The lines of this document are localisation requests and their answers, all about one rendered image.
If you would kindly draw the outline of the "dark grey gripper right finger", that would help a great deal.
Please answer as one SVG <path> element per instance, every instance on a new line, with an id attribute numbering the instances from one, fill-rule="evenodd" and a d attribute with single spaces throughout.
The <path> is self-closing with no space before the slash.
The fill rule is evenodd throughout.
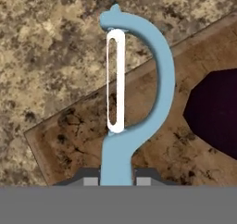
<path id="1" fill-rule="evenodd" d="M 134 184 L 136 186 L 174 186 L 177 185 L 177 182 L 163 179 L 155 168 L 136 168 Z"/>

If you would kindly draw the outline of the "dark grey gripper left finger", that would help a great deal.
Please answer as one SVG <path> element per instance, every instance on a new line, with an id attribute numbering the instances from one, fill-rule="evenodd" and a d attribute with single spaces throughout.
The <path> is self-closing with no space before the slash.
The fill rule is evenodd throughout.
<path id="1" fill-rule="evenodd" d="M 56 183 L 56 186 L 98 186 L 99 168 L 80 168 L 72 178 Z"/>

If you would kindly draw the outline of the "light blue vegetable peeler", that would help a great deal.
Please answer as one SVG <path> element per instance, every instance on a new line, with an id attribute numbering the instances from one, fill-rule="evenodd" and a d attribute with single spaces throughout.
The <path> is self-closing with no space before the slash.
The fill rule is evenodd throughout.
<path id="1" fill-rule="evenodd" d="M 117 44 L 116 121 L 108 121 L 108 134 L 102 143 L 100 184 L 132 186 L 131 157 L 163 125 L 170 111 L 175 91 L 175 67 L 168 42 L 147 19 L 123 12 L 113 5 L 100 14 L 100 27 L 106 38 Z M 125 126 L 125 34 L 141 39 L 156 62 L 157 87 L 152 110 L 143 122 Z"/>

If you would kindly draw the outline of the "brown wooden cutting board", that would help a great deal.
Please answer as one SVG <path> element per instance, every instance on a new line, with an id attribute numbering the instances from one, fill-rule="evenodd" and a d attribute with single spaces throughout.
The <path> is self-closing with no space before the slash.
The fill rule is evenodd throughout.
<path id="1" fill-rule="evenodd" d="M 191 89 L 209 72 L 237 68 L 237 11 L 175 45 L 173 55 L 176 92 L 168 119 L 132 164 L 181 184 L 237 184 L 237 161 L 192 133 L 182 115 Z M 106 99 L 100 88 L 26 132 L 47 184 L 68 179 L 79 168 L 99 168 Z"/>

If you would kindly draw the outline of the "dark purple eggplant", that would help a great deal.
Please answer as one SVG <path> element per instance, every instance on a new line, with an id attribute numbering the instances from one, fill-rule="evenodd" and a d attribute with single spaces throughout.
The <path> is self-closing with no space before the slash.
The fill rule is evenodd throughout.
<path id="1" fill-rule="evenodd" d="M 195 135 L 237 160 L 237 68 L 208 73 L 191 90 L 183 116 Z"/>

